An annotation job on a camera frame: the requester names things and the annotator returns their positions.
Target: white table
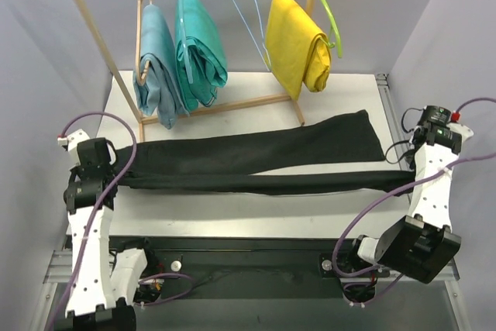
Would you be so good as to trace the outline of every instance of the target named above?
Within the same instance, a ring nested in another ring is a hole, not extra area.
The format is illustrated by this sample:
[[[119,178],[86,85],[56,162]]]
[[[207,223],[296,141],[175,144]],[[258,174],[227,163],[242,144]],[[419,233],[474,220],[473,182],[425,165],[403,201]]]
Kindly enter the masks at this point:
[[[132,73],[122,77],[130,91]],[[219,90],[218,103],[280,93],[271,73],[230,73]],[[383,150],[393,142],[383,104],[373,75],[332,74],[324,92],[312,94],[303,88],[299,104],[306,125],[332,116],[366,109]],[[112,85],[106,112],[127,121],[138,136],[138,125],[117,84]],[[290,102],[282,102],[209,116],[180,119],[172,130],[162,125],[146,126],[146,140],[195,139],[240,133],[290,129],[298,120]],[[131,139],[116,121],[103,118],[99,136],[117,148]],[[397,170],[387,162],[323,164],[292,167],[265,174],[317,174],[350,171]],[[119,187],[111,235],[120,236],[220,236],[336,238],[351,219],[382,191],[359,190],[327,195],[272,197],[248,194],[175,195]],[[390,198],[369,213],[349,237],[379,236],[408,210],[406,196]]]

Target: wooden clothes rack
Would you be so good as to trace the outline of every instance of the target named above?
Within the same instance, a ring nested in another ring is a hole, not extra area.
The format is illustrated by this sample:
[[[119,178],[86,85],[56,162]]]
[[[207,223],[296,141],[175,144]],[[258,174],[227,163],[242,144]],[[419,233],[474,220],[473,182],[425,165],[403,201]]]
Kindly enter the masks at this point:
[[[112,58],[112,55],[110,54],[110,51],[105,44],[105,41],[102,38],[102,35],[98,31],[98,27],[96,26],[95,20],[93,19],[93,16],[90,13],[90,10],[88,6],[86,5],[86,2],[84,0],[74,0],[77,7],[79,8],[79,11],[81,12],[81,15],[84,18],[84,21],[86,22],[86,25],[88,26],[91,34],[93,35],[93,38],[95,39],[95,42],[98,45],[98,48],[100,49],[100,52],[102,53],[102,56],[107,63],[108,69],[110,72],[113,74],[115,81],[119,85],[119,88],[122,91],[122,94],[126,98],[126,101],[133,111],[133,115],[135,116],[138,124],[139,124],[139,141],[143,142],[145,140],[145,125],[149,124],[154,124],[158,123],[158,118],[157,116],[150,116],[146,117],[143,115],[143,113],[138,109],[136,106],[136,103],[129,93],[129,90],[126,87],[126,84],[124,83],[124,80],[122,79],[122,76],[119,72],[119,69],[117,68],[117,65],[115,64],[114,59]],[[311,16],[313,12],[313,7],[315,4],[315,0],[307,0],[306,6],[305,6],[305,11]],[[229,110],[237,110],[237,109],[245,109],[245,108],[252,108],[254,106],[260,106],[260,105],[268,105],[268,104],[274,104],[276,102],[286,102],[286,101],[291,101],[294,110],[296,112],[296,115],[298,117],[298,121],[300,124],[303,126],[305,124],[305,119],[303,117],[303,114],[301,113],[300,107],[296,101],[293,101],[291,97],[286,94],[286,93],[281,93],[277,95],[268,95],[268,96],[262,96],[262,97],[257,97],[257,98],[251,98],[247,100],[242,100],[242,101],[237,101],[237,102],[229,102],[226,104],[219,104],[219,105],[213,105],[209,108],[199,108],[195,111],[193,111],[190,116],[203,116],[207,114],[214,114],[217,112],[226,112]]]

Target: black pants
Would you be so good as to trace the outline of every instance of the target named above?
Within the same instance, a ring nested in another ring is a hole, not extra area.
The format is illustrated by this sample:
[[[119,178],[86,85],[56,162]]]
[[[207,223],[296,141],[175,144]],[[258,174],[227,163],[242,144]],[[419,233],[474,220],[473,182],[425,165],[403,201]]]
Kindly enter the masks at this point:
[[[131,147],[117,150],[117,171],[130,154]],[[384,159],[368,114],[362,110],[295,129],[140,143],[133,165],[119,184],[131,188],[292,195],[360,188],[389,191],[413,181],[415,175],[405,171],[254,175],[284,167]]]

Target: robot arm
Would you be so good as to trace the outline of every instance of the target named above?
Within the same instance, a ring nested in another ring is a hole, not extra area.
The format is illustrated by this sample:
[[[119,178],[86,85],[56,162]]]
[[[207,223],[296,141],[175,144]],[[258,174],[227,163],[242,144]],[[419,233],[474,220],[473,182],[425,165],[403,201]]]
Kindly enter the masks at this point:
[[[64,192],[71,224],[74,270],[91,211],[115,177],[109,152],[113,147],[104,138],[90,139],[82,129],[59,138],[58,143],[67,149],[74,162]],[[147,260],[143,249],[124,250],[118,253],[111,273],[108,244],[116,193],[117,187],[114,187],[91,225],[81,269],[65,310],[66,319],[57,324],[58,330],[136,330],[133,297]]]
[[[356,254],[361,260],[429,283],[460,249],[461,238],[452,233],[449,214],[453,171],[446,166],[458,159],[473,132],[451,120],[451,112],[445,108],[424,108],[410,139],[407,161],[416,170],[416,181],[445,172],[414,187],[408,213],[380,238],[361,236],[357,240]]]

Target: blue cloth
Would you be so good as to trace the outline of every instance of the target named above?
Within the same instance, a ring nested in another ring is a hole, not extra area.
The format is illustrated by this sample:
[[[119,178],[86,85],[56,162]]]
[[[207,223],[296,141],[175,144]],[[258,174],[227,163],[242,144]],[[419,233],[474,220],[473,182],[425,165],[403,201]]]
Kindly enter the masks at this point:
[[[186,45],[193,73],[190,84],[184,62],[181,15],[179,2],[183,2]],[[227,60],[217,26],[200,0],[177,0],[176,8],[176,68],[182,99],[189,112],[210,106],[217,98],[217,87],[227,82]]]
[[[170,129],[180,114],[188,115],[177,83],[174,42],[161,10],[147,5],[141,21],[140,71],[150,62],[146,82],[140,86],[133,74],[134,91],[139,109],[151,116],[157,109],[160,123]]]

